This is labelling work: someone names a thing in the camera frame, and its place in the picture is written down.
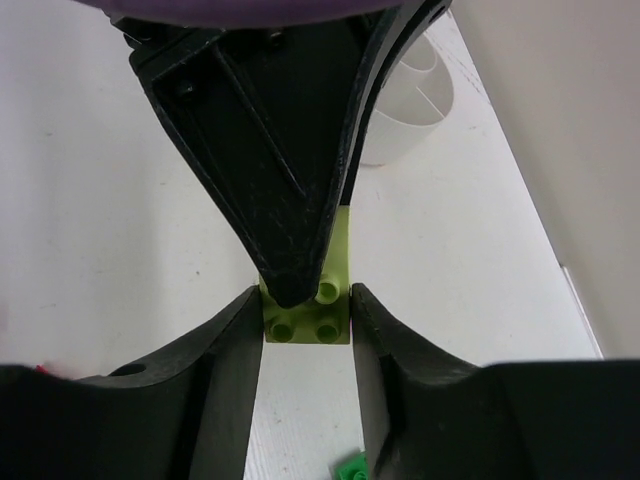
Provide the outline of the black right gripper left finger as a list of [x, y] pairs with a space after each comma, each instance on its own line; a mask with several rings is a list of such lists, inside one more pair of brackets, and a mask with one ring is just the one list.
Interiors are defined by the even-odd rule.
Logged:
[[240, 479], [263, 348], [251, 287], [111, 374], [1, 369], [5, 479]]

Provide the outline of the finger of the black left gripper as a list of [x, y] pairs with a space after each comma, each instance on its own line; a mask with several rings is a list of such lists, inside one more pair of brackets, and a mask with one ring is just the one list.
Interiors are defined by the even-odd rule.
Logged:
[[154, 112], [284, 308], [317, 289], [370, 28], [367, 16], [240, 30], [128, 24]]
[[450, 7], [449, 1], [409, 1], [383, 11], [374, 25], [354, 80], [339, 145], [339, 160], [345, 167], [342, 205], [351, 203], [368, 124], [391, 70]]

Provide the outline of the lime green small lego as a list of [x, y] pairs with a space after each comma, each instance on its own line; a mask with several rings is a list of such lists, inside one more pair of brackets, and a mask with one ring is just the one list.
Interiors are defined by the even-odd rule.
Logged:
[[265, 340], [280, 344], [347, 345], [350, 343], [350, 208], [337, 210], [329, 249], [315, 296], [290, 309], [277, 305], [259, 282]]

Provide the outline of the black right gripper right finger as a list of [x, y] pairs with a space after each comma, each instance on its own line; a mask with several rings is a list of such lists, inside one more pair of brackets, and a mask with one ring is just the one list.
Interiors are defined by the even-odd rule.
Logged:
[[351, 293], [373, 479], [635, 479], [635, 360], [472, 365]]

